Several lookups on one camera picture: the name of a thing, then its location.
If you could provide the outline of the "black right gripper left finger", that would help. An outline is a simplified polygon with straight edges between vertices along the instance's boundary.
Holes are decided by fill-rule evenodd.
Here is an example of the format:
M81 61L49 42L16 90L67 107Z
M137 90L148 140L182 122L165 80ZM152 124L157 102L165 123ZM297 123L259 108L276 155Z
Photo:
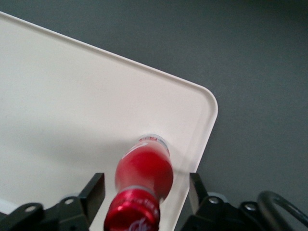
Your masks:
M105 199L105 178L96 173L77 196L44 209L27 203L7 215L8 231L88 231Z

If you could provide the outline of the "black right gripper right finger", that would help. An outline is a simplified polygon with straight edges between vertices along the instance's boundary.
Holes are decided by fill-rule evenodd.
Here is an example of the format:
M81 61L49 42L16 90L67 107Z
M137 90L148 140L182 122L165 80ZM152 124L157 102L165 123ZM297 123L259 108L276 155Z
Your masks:
M242 202L238 207L210 195L198 173L189 174L189 198L192 207L182 231L269 231L257 202Z

